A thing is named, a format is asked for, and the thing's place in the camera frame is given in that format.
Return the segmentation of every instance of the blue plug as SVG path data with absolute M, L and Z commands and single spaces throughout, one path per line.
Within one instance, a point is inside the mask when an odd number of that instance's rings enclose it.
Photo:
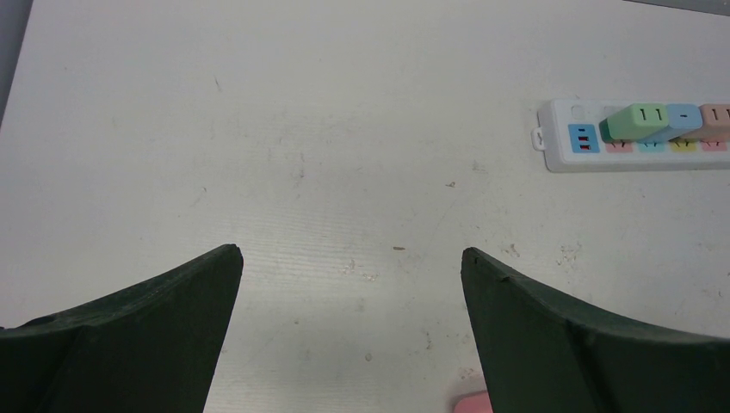
M 641 143 L 663 143 L 702 127 L 702 114 L 697 105 L 672 103 L 666 105 L 669 126 L 642 139 Z

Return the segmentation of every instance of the green plug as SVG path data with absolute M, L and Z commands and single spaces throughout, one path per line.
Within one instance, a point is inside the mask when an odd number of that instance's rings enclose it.
M 606 119 L 613 140 L 641 140 L 669 125 L 666 106 L 634 103 Z

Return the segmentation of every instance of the power strip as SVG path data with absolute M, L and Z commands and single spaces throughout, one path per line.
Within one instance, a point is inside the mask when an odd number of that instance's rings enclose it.
M 603 142 L 600 123 L 632 103 L 636 101 L 550 101 L 537 112 L 540 127 L 532 131 L 532 145 L 545 152 L 552 172 L 730 169 L 727 142 Z M 571 139 L 578 130 L 580 141 Z

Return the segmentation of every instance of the yellow outlet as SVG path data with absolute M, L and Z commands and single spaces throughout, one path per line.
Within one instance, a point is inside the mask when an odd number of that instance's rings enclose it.
M 671 148 L 672 152 L 696 152 L 697 142 L 670 142 L 669 147 Z

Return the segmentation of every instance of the table surface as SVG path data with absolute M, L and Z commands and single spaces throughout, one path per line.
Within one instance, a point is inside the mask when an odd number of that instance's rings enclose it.
M 206 412 L 445 412 L 484 388 L 476 246 L 730 336 L 730 171 L 556 175 L 529 140 L 552 98 L 730 99 L 728 35 L 618 0 L 35 0 L 0 132 L 2 325 L 236 243 Z

